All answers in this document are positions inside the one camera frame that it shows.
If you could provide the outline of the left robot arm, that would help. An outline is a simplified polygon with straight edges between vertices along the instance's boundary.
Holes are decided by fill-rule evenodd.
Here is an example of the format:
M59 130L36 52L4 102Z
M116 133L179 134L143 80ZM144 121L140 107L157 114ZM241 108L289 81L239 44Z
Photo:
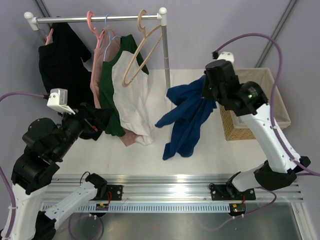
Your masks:
M82 204L101 200L108 193L108 182L91 173L75 191L47 210L41 210L44 194L59 163L84 131L104 131L113 109L97 109L82 103L57 126L50 118L32 122L22 139L24 153L16 160L8 188L9 215L0 232L3 240L51 240L60 225Z

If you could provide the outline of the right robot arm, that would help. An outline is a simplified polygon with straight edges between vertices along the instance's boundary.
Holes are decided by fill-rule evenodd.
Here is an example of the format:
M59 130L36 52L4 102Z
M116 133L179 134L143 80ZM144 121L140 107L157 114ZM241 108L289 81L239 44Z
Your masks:
M254 81L241 83L232 63L225 59L207 64L204 73L202 97L233 111L254 134L267 158L256 168L235 173L222 192L237 199L249 189L274 191L290 186L311 161L290 146L260 85Z

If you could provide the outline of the blue t shirt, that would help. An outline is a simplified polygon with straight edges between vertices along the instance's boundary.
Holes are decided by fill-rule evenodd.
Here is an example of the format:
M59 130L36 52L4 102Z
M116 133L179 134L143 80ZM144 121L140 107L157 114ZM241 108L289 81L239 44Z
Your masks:
M172 158L178 153L181 157L188 158L194 153L201 136L201 126L209 118L216 102L202 98L203 85L206 76L189 83L171 87L167 90L166 97L175 105L175 108L160 118L156 128L173 124L170 142L164 146L162 159Z

